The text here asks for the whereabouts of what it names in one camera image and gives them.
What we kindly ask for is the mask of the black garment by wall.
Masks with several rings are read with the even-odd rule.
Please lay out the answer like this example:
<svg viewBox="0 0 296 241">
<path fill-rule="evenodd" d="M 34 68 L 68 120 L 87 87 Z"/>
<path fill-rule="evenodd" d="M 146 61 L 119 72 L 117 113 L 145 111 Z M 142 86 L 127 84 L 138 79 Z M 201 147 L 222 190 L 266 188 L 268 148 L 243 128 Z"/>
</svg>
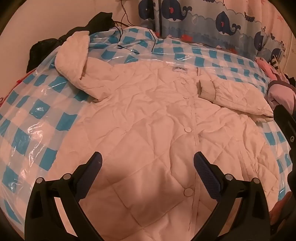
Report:
<svg viewBox="0 0 296 241">
<path fill-rule="evenodd" d="M 75 32 L 88 31 L 89 34 L 92 35 L 97 32 L 108 31 L 114 26 L 115 22 L 112 20 L 112 13 L 100 12 L 95 15 L 84 27 L 75 27 L 58 39 L 50 38 L 38 41 L 30 49 L 26 73 L 29 73 L 33 69 L 37 68 L 53 50 L 61 46 L 67 38 L 72 36 Z"/>
</svg>

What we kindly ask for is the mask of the whale print blue curtain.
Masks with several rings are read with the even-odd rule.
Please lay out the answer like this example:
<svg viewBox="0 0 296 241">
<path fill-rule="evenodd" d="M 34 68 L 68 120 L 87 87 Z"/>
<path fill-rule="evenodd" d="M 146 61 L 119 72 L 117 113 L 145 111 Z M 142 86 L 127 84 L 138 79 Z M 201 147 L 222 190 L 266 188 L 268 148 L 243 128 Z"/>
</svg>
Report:
<svg viewBox="0 0 296 241">
<path fill-rule="evenodd" d="M 158 37 L 202 43 L 251 60 L 282 59 L 292 39 L 269 1 L 139 1 L 138 15 Z"/>
</svg>

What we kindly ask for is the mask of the white quilted padded coat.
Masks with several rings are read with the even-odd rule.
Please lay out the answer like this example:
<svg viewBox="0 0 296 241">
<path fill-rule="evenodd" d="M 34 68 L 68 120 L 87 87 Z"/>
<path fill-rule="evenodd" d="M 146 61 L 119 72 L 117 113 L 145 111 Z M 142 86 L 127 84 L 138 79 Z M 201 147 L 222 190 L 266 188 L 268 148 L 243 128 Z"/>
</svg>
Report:
<svg viewBox="0 0 296 241">
<path fill-rule="evenodd" d="M 190 240 L 215 207 L 194 165 L 196 152 L 238 180 L 258 178 L 269 208 L 280 174 L 260 121 L 273 112 L 249 83 L 194 67 L 139 60 L 110 65 L 75 33 L 57 71 L 96 99 L 67 133 L 49 179 L 100 152 L 103 164 L 80 204 L 105 240 Z"/>
</svg>

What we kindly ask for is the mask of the blue white checkered plastic sheet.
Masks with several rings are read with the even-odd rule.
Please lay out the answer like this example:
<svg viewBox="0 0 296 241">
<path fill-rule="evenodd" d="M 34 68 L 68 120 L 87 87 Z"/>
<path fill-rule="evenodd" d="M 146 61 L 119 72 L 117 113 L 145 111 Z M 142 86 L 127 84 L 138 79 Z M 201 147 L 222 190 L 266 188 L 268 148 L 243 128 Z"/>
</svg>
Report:
<svg viewBox="0 0 296 241">
<path fill-rule="evenodd" d="M 232 53 L 175 39 L 161 40 L 140 27 L 113 28 L 93 35 L 83 32 L 90 38 L 88 55 L 110 65 L 147 60 L 169 63 L 180 72 L 200 67 L 224 80 L 252 84 L 263 96 L 267 91 L 269 78 L 259 66 Z M 52 180 L 49 171 L 67 133 L 82 117 L 83 108 L 96 102 L 57 71 L 59 49 L 29 74 L 1 106 L 1 207 L 21 230 L 35 180 Z M 278 165 L 280 200 L 289 190 L 289 146 L 273 120 L 260 121 L 257 126 Z"/>
</svg>

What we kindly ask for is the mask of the pink clothes pile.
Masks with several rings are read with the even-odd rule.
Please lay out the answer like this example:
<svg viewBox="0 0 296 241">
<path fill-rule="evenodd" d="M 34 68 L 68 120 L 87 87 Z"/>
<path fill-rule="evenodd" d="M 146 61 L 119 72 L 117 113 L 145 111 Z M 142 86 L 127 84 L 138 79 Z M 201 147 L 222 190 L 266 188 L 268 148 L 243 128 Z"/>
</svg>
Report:
<svg viewBox="0 0 296 241">
<path fill-rule="evenodd" d="M 295 115 L 295 87 L 264 58 L 256 57 L 255 62 L 270 79 L 265 99 L 271 109 L 274 110 L 276 106 L 282 105 L 291 115 Z"/>
</svg>

